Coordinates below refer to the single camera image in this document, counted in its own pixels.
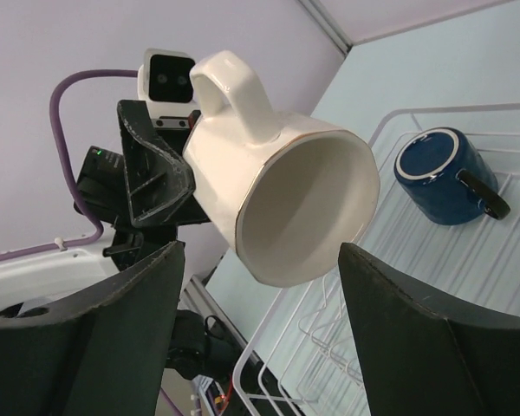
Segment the white ceramic mug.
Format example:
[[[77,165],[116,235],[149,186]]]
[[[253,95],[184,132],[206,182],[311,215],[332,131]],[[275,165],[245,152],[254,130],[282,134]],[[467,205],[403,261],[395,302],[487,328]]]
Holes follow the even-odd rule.
[[[197,63],[190,78],[201,115],[183,156],[201,208],[258,282],[288,288],[328,273],[376,211],[370,146],[274,110],[257,73],[228,50]]]

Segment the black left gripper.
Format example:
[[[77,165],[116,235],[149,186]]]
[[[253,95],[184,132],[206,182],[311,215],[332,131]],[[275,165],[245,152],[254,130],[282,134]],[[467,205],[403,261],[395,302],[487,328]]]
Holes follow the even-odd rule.
[[[200,112],[153,118],[144,101],[122,100],[117,115],[127,209],[115,220],[110,257],[125,270],[177,240],[180,226],[209,218],[192,196],[195,179],[183,159]]]

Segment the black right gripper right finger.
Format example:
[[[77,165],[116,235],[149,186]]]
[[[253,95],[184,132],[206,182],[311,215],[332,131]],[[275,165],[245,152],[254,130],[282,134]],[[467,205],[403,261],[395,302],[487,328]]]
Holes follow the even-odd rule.
[[[338,266],[373,415],[520,415],[520,316],[344,243]]]

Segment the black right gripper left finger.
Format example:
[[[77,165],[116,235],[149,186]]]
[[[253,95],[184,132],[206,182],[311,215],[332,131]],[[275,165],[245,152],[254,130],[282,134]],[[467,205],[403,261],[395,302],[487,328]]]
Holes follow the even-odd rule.
[[[185,268],[173,241],[73,295],[0,311],[0,415],[152,415]]]

